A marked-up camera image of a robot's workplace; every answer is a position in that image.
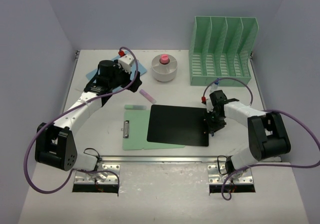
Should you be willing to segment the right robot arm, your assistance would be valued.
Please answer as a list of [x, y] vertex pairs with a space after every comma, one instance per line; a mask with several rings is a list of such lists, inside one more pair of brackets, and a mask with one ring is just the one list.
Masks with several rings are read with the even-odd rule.
[[238, 99], [228, 99], [221, 90], [212, 92], [209, 99], [203, 96], [201, 101], [206, 106], [204, 121], [212, 136], [227, 125], [225, 118], [237, 121], [248, 131], [248, 147], [226, 157], [223, 175], [227, 180], [239, 177], [241, 168], [290, 152], [291, 143], [280, 114], [259, 111]]

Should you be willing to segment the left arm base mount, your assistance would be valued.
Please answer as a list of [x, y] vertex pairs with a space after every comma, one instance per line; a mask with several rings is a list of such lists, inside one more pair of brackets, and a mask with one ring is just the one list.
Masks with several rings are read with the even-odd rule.
[[100, 162], [95, 173], [75, 172], [73, 193], [119, 194], [121, 165]]

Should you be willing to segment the black clipboard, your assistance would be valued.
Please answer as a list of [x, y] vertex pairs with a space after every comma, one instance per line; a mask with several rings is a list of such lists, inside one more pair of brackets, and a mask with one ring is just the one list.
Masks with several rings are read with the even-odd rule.
[[153, 143], [207, 147], [205, 111], [197, 107], [152, 105], [146, 139]]

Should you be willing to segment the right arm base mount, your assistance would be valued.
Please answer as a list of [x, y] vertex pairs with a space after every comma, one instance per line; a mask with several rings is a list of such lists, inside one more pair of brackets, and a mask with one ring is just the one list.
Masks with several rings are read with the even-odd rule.
[[[208, 182], [209, 182], [209, 193], [215, 194], [221, 192], [221, 187], [225, 181], [226, 174], [225, 164], [222, 162], [220, 164], [218, 171], [217, 163], [213, 163], [207, 166], [208, 172]], [[224, 190], [224, 193], [254, 193], [254, 179], [252, 176], [251, 170], [245, 170], [233, 175], [230, 179], [227, 180]]]

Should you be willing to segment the pink glue bottle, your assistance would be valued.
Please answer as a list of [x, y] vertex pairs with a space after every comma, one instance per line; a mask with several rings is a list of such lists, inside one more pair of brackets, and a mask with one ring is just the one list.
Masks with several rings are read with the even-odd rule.
[[165, 64], [168, 64], [170, 62], [170, 58], [167, 54], [162, 54], [160, 56], [160, 59], [159, 59], [160, 63], [165, 65]]

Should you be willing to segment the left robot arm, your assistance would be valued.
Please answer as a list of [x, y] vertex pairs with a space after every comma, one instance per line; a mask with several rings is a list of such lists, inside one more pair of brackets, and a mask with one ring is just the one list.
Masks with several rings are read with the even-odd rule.
[[102, 60], [97, 71], [85, 86], [80, 98], [68, 109], [69, 113], [58, 118], [48, 127], [39, 125], [43, 132], [35, 142], [35, 160], [64, 171], [86, 170], [92, 180], [103, 177], [104, 168], [98, 159], [77, 151], [74, 136], [87, 119], [111, 98], [118, 87], [136, 92], [142, 84], [140, 73], [135, 71], [136, 79], [131, 80], [134, 58], [130, 54], [116, 60]]

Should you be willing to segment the green highlighter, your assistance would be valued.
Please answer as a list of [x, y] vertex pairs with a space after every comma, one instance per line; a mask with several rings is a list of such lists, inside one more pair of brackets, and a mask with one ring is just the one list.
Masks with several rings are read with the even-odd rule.
[[146, 106], [144, 105], [125, 105], [124, 108], [126, 110], [146, 110]]

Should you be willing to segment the small clear spray bottle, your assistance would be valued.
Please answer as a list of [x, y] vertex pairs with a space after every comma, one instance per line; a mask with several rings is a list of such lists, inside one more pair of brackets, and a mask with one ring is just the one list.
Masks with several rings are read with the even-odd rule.
[[217, 78], [215, 80], [215, 82], [212, 84], [211, 88], [210, 88], [210, 93], [213, 93], [214, 91], [217, 91], [218, 88], [219, 88], [219, 82], [220, 82], [220, 79]]

